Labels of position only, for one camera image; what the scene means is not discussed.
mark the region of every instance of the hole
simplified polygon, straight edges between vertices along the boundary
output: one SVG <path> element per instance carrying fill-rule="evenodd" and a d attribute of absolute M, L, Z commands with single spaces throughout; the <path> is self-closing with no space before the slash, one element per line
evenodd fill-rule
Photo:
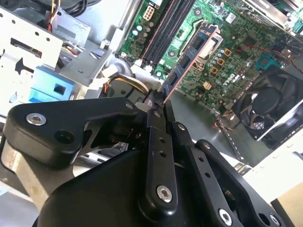
<path fill-rule="evenodd" d="M 160 155 L 162 156 L 162 157 L 166 157 L 166 153 L 164 152 L 164 151 L 160 151 Z"/>
<path fill-rule="evenodd" d="M 28 45 L 24 44 L 23 42 L 21 42 L 17 39 L 11 38 L 10 39 L 10 44 L 17 47 L 17 48 L 20 48 L 24 51 L 29 52 L 29 53 L 33 54 L 34 56 L 36 56 L 38 58 L 42 57 L 42 52 L 41 51 L 38 51 L 34 47 L 28 46 Z"/>
<path fill-rule="evenodd" d="M 61 86 L 60 84 L 55 84 L 55 88 L 53 89 L 53 91 L 63 96 L 65 92 L 65 87 Z"/>
<path fill-rule="evenodd" d="M 54 137 L 59 143 L 62 144 L 71 144 L 75 140 L 74 135 L 66 130 L 58 130 L 55 132 Z"/>
<path fill-rule="evenodd" d="M 164 189 L 161 190 L 161 193 L 162 193 L 162 195 L 163 195 L 164 197 L 168 197 L 168 196 L 169 196 L 169 194 L 167 193 L 167 191 L 164 190 Z"/>
<path fill-rule="evenodd" d="M 29 67 L 26 67 L 24 64 L 23 64 L 23 58 L 21 58 L 17 63 L 16 63 L 16 67 L 15 67 L 15 71 L 21 75 L 21 71 L 22 70 L 26 70 L 30 73 L 34 73 L 34 71 L 29 68 Z"/>
<path fill-rule="evenodd" d="M 259 213 L 259 217 L 261 218 L 261 220 L 264 222 L 265 225 L 270 226 L 270 222 L 264 214 Z"/>
<path fill-rule="evenodd" d="M 33 121 L 40 122 L 40 121 L 42 121 L 42 118 L 39 117 L 39 116 L 34 116 L 34 117 L 32 117 L 32 120 L 33 120 Z"/>
<path fill-rule="evenodd" d="M 105 161 L 104 161 L 103 159 L 98 158 L 98 159 L 97 159 L 97 162 L 104 163 Z"/>

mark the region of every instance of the metal bracket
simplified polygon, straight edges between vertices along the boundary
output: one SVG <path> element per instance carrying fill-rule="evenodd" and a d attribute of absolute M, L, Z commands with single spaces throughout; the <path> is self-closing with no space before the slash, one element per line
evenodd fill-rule
<path fill-rule="evenodd" d="M 149 147 L 144 195 L 140 209 L 151 220 L 173 215 L 178 207 L 171 136 L 166 133 L 163 110 L 148 111 Z"/>
<path fill-rule="evenodd" d="M 203 205 L 199 202 L 198 207 L 203 219 L 207 220 L 207 226 L 242 227 L 230 210 L 205 154 L 194 148 L 194 143 L 183 124 L 174 122 L 173 128 L 178 140 L 178 148 L 174 150 L 178 151 L 179 157 L 182 157 L 186 169 L 191 174 L 197 200 L 203 201 Z"/>
<path fill-rule="evenodd" d="M 227 189 L 235 198 L 239 219 L 244 226 L 277 226 L 275 217 L 282 227 L 281 217 L 252 189 L 243 177 L 220 155 L 216 148 L 206 140 L 199 140 L 196 148 L 202 150 L 215 173 L 221 187 Z"/>
<path fill-rule="evenodd" d="M 29 123 L 26 117 L 32 113 L 37 113 L 35 122 L 44 118 L 45 122 Z M 23 104 L 10 110 L 4 135 L 15 150 L 47 166 L 64 168 L 80 151 L 87 122 L 134 119 L 136 115 L 135 105 L 122 97 Z"/>

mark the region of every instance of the silver screw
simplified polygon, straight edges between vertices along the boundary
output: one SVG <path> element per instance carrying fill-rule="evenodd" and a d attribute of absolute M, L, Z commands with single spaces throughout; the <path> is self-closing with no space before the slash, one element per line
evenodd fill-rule
<path fill-rule="evenodd" d="M 273 222 L 277 225 L 277 226 L 281 226 L 281 223 L 279 222 L 279 220 L 274 216 L 274 215 L 269 215 L 270 218 L 273 220 Z"/>
<path fill-rule="evenodd" d="M 232 218 L 229 215 L 229 213 L 227 213 L 226 210 L 223 209 L 219 209 L 219 215 L 220 218 L 222 219 L 222 221 L 227 225 L 227 226 L 232 226 Z"/>
<path fill-rule="evenodd" d="M 41 126 L 46 123 L 46 118 L 39 113 L 30 113 L 27 115 L 27 122 L 33 125 Z"/>
<path fill-rule="evenodd" d="M 182 131 L 185 131 L 185 127 L 183 124 L 178 124 L 179 128 L 182 130 Z"/>
<path fill-rule="evenodd" d="M 210 145 L 208 143 L 203 143 L 204 147 L 206 147 L 207 149 L 210 149 Z"/>
<path fill-rule="evenodd" d="M 157 117 L 161 117 L 161 115 L 157 112 L 157 111 L 155 111 L 155 112 L 153 112 Z"/>
<path fill-rule="evenodd" d="M 133 106 L 130 105 L 129 103 L 126 103 L 126 107 L 129 108 L 129 109 L 131 109 L 131 110 L 133 109 Z"/>
<path fill-rule="evenodd" d="M 168 202 L 170 202 L 172 200 L 171 191 L 167 187 L 165 187 L 163 185 L 160 185 L 160 186 L 157 187 L 157 195 L 164 202 L 168 203 Z"/>

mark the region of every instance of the wire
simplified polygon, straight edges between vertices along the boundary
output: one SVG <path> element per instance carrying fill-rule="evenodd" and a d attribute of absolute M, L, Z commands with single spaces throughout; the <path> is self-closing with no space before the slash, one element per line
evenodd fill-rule
<path fill-rule="evenodd" d="M 99 3 L 99 2 L 101 2 L 101 0 L 90 0 L 90 1 L 87 1 L 87 6 L 86 7 L 93 6 L 93 5 L 95 5 L 95 4 Z M 84 3 L 85 3 L 84 1 L 78 2 L 74 6 L 68 8 L 68 9 L 65 9 L 65 11 L 68 14 L 70 14 L 71 16 L 73 16 L 73 17 L 78 17 L 78 16 L 80 16 L 79 11 L 82 9 Z"/>
<path fill-rule="evenodd" d="M 273 53 L 278 54 L 280 56 L 282 55 L 283 58 L 285 58 L 286 60 L 290 61 L 290 63 L 292 64 L 292 66 L 303 75 L 303 71 L 301 69 L 299 69 L 295 65 L 294 61 L 292 61 L 291 59 L 287 58 L 283 53 L 281 53 L 279 51 L 271 50 L 271 49 L 268 49 L 268 48 L 260 48 L 260 47 L 256 47 L 256 46 L 244 46 L 242 50 L 245 50 L 245 49 L 255 49 L 255 50 L 260 50 L 260 51 L 273 52 Z"/>
<path fill-rule="evenodd" d="M 73 9 L 73 11 L 70 12 L 69 14 L 70 14 L 71 16 L 73 16 L 73 17 L 78 17 L 78 16 L 82 15 L 82 14 L 86 11 L 86 9 L 87 9 L 87 7 L 88 7 L 88 4 L 89 4 L 89 1 L 88 1 L 88 0 L 83 0 L 83 1 L 82 1 L 82 5 L 81 5 L 81 8 L 80 8 L 80 9 L 75 8 L 75 9 Z"/>

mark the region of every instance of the black fan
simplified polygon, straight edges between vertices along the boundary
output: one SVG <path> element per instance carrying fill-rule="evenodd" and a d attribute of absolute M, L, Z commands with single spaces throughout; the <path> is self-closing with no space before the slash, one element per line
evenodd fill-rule
<path fill-rule="evenodd" d="M 259 138 L 298 102 L 303 99 L 303 82 L 276 66 L 269 67 L 233 106 L 233 111 L 251 134 L 253 139 Z M 287 136 L 288 131 L 294 130 L 301 115 L 296 113 L 289 116 L 293 119 L 290 123 L 284 123 L 271 130 L 264 140 L 270 140 L 276 144 L 277 138 Z"/>

